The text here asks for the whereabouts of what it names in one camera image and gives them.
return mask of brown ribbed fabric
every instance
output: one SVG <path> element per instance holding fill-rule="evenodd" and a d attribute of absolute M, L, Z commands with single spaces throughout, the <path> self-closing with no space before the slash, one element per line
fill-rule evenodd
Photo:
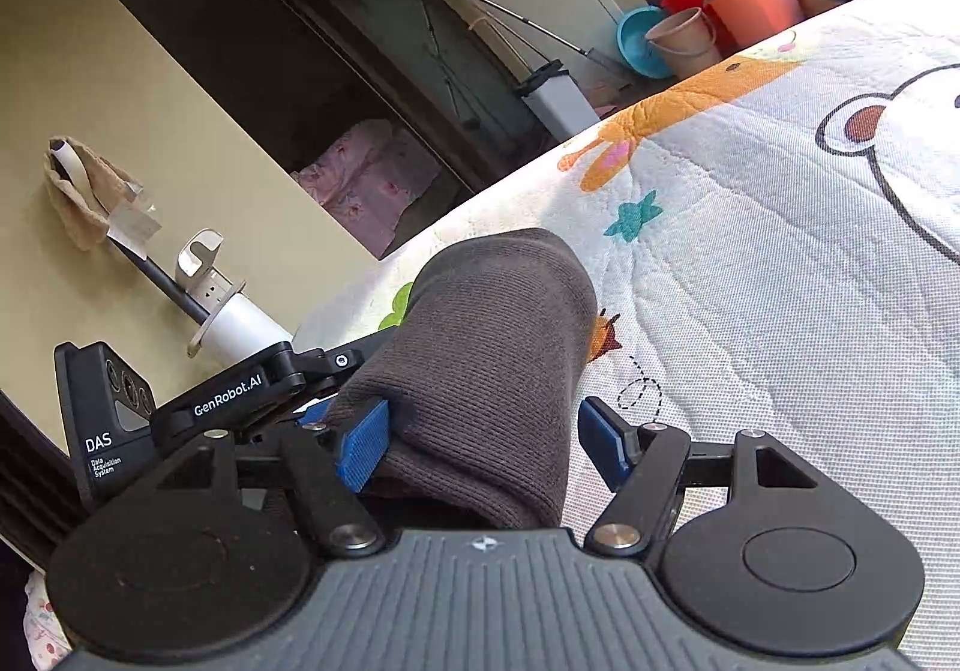
<path fill-rule="evenodd" d="M 328 421 L 384 397 L 394 434 L 376 476 L 498 527 L 556 526 L 595 316 L 587 273 L 552 233 L 448 246 L 416 276 L 397 335 L 347 382 Z"/>

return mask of pink bucket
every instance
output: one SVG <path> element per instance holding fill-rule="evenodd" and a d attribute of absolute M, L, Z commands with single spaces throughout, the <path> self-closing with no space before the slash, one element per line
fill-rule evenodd
<path fill-rule="evenodd" d="M 741 49 L 766 40 L 803 20 L 797 0 L 706 0 Z"/>

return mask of red bucket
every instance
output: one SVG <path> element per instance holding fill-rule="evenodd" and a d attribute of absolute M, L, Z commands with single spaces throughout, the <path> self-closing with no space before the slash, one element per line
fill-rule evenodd
<path fill-rule="evenodd" d="M 661 7 L 671 16 L 676 15 L 682 10 L 689 10 L 691 7 L 702 8 L 709 16 L 709 20 L 711 20 L 716 27 L 718 49 L 720 49 L 720 52 L 724 56 L 728 56 L 737 50 L 736 41 L 733 39 L 733 35 L 728 32 L 727 27 L 723 26 L 723 22 L 721 22 L 717 13 L 713 12 L 713 8 L 704 7 L 705 1 L 706 0 L 663 0 L 661 1 Z"/>

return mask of white bedspread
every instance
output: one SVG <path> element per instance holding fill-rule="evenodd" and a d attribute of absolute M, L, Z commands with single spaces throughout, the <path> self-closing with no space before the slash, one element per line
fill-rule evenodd
<path fill-rule="evenodd" d="M 602 307 L 580 396 L 701 441 L 784 441 L 917 545 L 901 649 L 960 668 L 960 0 L 852 2 L 590 128 L 410 241 L 296 346 L 396 321 L 443 246 L 534 225 Z M 610 494 L 571 454 L 582 534 Z"/>

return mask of mop handle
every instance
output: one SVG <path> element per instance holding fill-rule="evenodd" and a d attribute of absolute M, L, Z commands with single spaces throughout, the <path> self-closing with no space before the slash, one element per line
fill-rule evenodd
<path fill-rule="evenodd" d="M 518 20 L 520 23 L 525 23 L 525 25 L 533 27 L 536 31 L 544 33 L 546 36 L 548 36 L 552 40 L 556 40 L 558 41 L 558 43 L 562 44 L 563 46 L 567 46 L 569 49 L 577 51 L 577 53 L 579 53 L 581 56 L 587 56 L 587 58 L 589 58 L 589 54 L 587 54 L 587 51 L 582 49 L 582 47 L 575 46 L 571 41 L 563 39 L 563 37 L 561 37 L 558 34 L 554 34 L 549 29 L 544 29 L 544 27 L 540 26 L 538 23 L 532 22 L 530 19 L 527 19 L 526 17 L 523 17 L 522 15 L 520 15 L 520 13 L 515 13 L 509 8 L 504 7 L 502 4 L 497 4 L 492 0 L 477 0 L 477 1 L 483 2 L 484 4 L 491 6 L 494 9 L 499 10 L 501 13 L 505 13 L 506 15 L 510 16 L 512 19 Z"/>

